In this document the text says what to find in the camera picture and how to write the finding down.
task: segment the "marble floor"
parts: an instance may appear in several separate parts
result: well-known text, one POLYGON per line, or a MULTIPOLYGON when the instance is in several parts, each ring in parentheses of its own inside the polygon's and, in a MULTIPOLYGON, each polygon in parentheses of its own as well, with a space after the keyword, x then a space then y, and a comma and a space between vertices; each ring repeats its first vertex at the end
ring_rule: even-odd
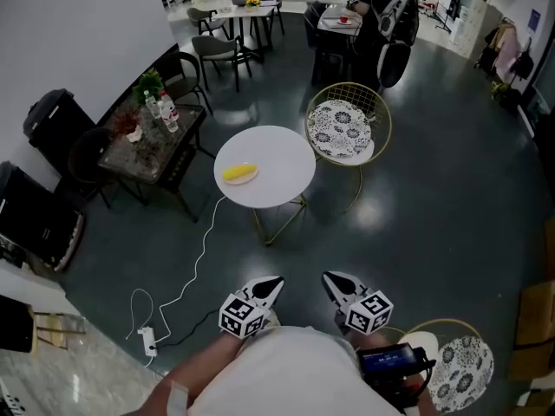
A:
POLYGON ((0 350, 0 378, 17 377, 45 415, 116 416, 137 409, 156 385, 154 373, 89 322, 83 325, 86 334, 71 335, 67 351, 43 342, 34 354, 0 350))

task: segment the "gold wire chair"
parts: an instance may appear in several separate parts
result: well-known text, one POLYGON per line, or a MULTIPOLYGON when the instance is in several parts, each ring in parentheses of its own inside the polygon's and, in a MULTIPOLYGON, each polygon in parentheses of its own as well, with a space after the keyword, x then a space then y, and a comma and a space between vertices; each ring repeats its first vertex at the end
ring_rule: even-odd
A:
POLYGON ((306 138, 312 146, 312 149, 319 156, 318 160, 323 158, 334 165, 358 167, 358 191, 345 212, 351 209, 360 196, 362 190, 362 165, 366 165, 377 159, 378 156, 385 151, 385 148, 388 146, 389 139, 391 138, 392 127, 391 114, 385 101, 383 101, 383 98, 372 89, 359 83, 354 83, 352 81, 336 83, 324 88, 310 101, 309 106, 306 109, 304 131, 306 132, 306 138), (318 105, 324 103, 325 101, 331 100, 347 101, 352 105, 355 105, 360 108, 370 120, 369 124, 370 130, 372 131, 372 140, 374 141, 374 152, 369 155, 368 158, 364 156, 364 152, 359 154, 356 159, 331 157, 319 150, 318 147, 312 142, 308 129, 310 114, 317 108, 318 105))

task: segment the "white cable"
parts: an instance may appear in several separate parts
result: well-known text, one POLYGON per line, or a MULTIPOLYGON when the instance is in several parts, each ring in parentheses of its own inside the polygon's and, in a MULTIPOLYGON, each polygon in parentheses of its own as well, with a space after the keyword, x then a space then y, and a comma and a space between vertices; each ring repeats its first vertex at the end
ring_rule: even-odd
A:
POLYGON ((173 299, 171 302, 168 303, 164 303, 162 305, 159 306, 159 310, 160 310, 160 314, 162 315, 162 320, 164 321, 164 325, 166 325, 166 329, 167 329, 167 335, 165 335, 164 337, 159 338, 157 341, 154 341, 154 343, 158 343, 163 341, 164 339, 170 337, 172 335, 172 330, 169 328, 169 326, 167 325, 166 322, 166 317, 164 316, 164 312, 162 311, 162 309, 164 307, 167 307, 168 305, 171 305, 172 303, 176 303, 177 301, 181 300, 181 297, 183 297, 183 293, 185 293, 185 289, 194 281, 197 280, 197 277, 199 276, 198 272, 197 272, 197 265, 199 264, 199 260, 205 255, 206 252, 206 236, 208 236, 208 233, 210 233, 210 231, 212 231, 212 228, 214 227, 214 220, 216 219, 216 211, 218 210, 218 205, 219 203, 225 199, 225 196, 223 198, 221 198, 217 203, 216 206, 214 207, 214 213, 212 214, 212 225, 210 225, 210 228, 208 228, 208 231, 205 233, 204 237, 202 237, 202 254, 200 254, 199 258, 197 259, 197 261, 194 263, 194 278, 191 279, 189 282, 187 282, 185 284, 185 286, 183 287, 183 289, 181 290, 181 294, 178 298, 173 299))
POLYGON ((143 328, 147 324, 147 322, 150 321, 150 318, 153 316, 153 312, 154 312, 154 302, 153 302, 152 296, 150 296, 148 294, 148 291, 145 291, 142 288, 136 289, 133 292, 133 294, 131 295, 131 331, 129 331, 129 334, 126 336, 126 338, 125 338, 126 340, 129 339, 129 336, 133 334, 133 330, 135 329, 135 318, 134 318, 134 315, 133 315, 133 297, 135 296, 135 293, 137 291, 142 291, 150 299, 150 315, 148 315, 148 318, 143 322, 143 324, 139 327, 139 329, 143 328))

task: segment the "power strip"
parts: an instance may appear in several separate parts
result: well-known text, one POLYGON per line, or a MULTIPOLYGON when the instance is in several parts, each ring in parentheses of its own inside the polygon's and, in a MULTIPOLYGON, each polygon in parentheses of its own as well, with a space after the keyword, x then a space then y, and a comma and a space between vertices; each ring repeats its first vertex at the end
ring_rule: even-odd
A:
POLYGON ((145 353, 148 357, 156 357, 158 350, 156 349, 156 340, 154 339, 154 330, 152 327, 143 327, 137 331, 142 335, 142 342, 145 345, 145 353))

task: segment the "black speaker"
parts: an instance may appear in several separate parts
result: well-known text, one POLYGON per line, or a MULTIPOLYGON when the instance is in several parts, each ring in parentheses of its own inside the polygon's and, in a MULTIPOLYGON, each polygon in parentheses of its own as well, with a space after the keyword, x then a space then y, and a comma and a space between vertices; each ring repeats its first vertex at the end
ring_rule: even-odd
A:
POLYGON ((69 150, 95 123, 81 109, 67 89, 44 95, 29 111, 23 131, 62 176, 69 175, 69 150))
POLYGON ((82 214, 10 162, 0 164, 0 234, 57 269, 81 230, 82 214))
POLYGON ((0 348, 30 353, 33 348, 35 323, 27 310, 27 305, 0 296, 0 313, 3 316, 2 325, 4 327, 4 331, 0 333, 0 348))

